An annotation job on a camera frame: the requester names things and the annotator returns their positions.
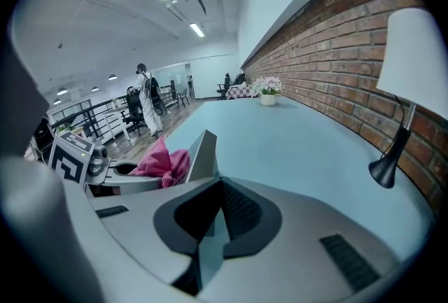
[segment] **black vent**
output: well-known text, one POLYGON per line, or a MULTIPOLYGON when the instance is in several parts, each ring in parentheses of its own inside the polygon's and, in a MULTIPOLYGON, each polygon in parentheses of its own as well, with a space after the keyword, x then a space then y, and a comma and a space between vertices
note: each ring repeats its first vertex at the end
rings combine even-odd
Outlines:
POLYGON ((373 267, 340 234, 319 241, 355 292, 379 278, 373 267))
POLYGON ((118 215, 119 213, 123 213, 129 211, 124 206, 114 206, 114 207, 108 207, 107 209, 97 210, 95 211, 99 218, 105 218, 109 216, 118 215))
POLYGON ((230 185, 223 185, 223 196, 225 223, 233 241, 258 225, 262 210, 260 205, 230 185))

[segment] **floor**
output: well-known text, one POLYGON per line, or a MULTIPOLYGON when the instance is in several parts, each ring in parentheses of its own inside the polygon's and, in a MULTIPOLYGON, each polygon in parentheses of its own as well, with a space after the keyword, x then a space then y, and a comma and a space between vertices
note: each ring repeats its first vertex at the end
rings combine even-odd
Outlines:
MULTIPOLYGON (((171 117, 168 114, 162 118, 163 131, 162 135, 166 135, 168 131, 173 132, 182 122, 184 122, 191 114, 193 114, 206 100, 195 100, 194 97, 188 97, 190 105, 185 101, 185 108, 182 102, 179 108, 174 104, 168 108, 171 111, 171 117)), ((130 162, 138 162, 144 153, 154 145, 150 141, 150 132, 147 126, 140 127, 140 135, 137 131, 129 133, 130 141, 126 140, 124 135, 118 136, 115 140, 108 141, 106 145, 108 156, 115 160, 129 160, 130 162)))

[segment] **black railing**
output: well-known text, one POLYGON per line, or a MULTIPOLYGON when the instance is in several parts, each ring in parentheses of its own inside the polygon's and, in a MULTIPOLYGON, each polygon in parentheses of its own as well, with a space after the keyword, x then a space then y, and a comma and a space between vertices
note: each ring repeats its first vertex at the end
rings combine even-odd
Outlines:
MULTIPOLYGON (((115 102, 117 103, 117 105, 123 105, 126 104, 126 96, 122 96, 122 97, 118 97, 115 102)), ((105 133, 107 133, 109 131, 107 124, 104 123, 104 125, 100 126, 99 123, 103 120, 105 120, 104 118, 101 118, 99 120, 97 120, 97 116, 98 115, 103 115, 105 114, 107 111, 109 111, 110 109, 112 109, 112 100, 108 100, 108 101, 103 101, 102 103, 96 104, 94 106, 91 106, 89 108, 83 109, 77 113, 73 113, 69 116, 67 116, 64 119, 61 119, 57 122, 55 122, 53 125, 51 125, 52 129, 54 132, 56 132, 59 127, 61 127, 62 125, 64 125, 64 128, 67 127, 83 127, 83 130, 85 132, 85 135, 87 137, 91 137, 93 136, 95 139, 99 139, 101 138, 105 133), (104 110, 101 110, 98 113, 95 113, 94 110, 104 107, 104 110), (77 117, 79 117, 80 115, 83 116, 83 120, 76 122, 75 124, 74 121, 76 120, 77 117)), ((122 118, 128 118, 129 117, 129 113, 128 114, 124 114, 123 112, 121 113, 122 118)), ((120 123, 118 123, 117 125, 113 126, 112 124, 114 122, 117 122, 118 119, 114 119, 112 121, 109 122, 110 126, 111 126, 111 130, 114 130, 116 127, 120 126, 120 123)))

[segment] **ceiling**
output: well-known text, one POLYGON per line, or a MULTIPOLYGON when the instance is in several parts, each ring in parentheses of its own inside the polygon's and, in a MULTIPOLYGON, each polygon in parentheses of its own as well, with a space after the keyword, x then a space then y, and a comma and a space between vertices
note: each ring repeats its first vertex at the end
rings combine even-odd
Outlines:
POLYGON ((241 0, 202 1, 206 15, 197 0, 175 3, 182 21, 166 8, 171 0, 21 0, 10 35, 48 101, 61 86, 85 96, 94 85, 106 87, 111 73, 132 74, 139 62, 162 66, 147 61, 167 44, 175 51, 236 34, 241 0), (206 37, 199 38, 190 22, 206 37))

